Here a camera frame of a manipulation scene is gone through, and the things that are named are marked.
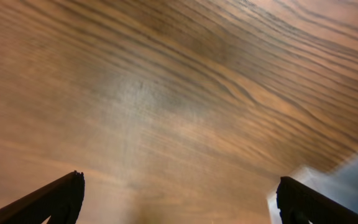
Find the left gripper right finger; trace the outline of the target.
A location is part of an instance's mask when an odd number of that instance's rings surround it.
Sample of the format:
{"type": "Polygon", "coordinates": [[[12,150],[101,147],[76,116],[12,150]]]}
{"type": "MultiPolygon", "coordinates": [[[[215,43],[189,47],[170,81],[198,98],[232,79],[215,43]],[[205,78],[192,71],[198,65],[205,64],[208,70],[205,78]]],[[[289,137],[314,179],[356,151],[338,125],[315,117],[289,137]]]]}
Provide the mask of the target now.
{"type": "Polygon", "coordinates": [[[358,214],[321,193],[284,176],[277,188],[283,224],[358,224],[358,214]]]}

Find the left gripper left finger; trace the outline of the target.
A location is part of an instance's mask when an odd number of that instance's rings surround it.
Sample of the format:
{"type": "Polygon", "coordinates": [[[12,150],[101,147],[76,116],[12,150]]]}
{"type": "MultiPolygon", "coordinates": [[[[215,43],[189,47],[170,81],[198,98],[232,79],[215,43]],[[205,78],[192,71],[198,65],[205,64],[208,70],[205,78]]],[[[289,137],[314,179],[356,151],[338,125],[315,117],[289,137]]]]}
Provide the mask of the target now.
{"type": "Polygon", "coordinates": [[[0,224],[75,224],[84,196],[84,174],[73,171],[0,208],[0,224]]]}

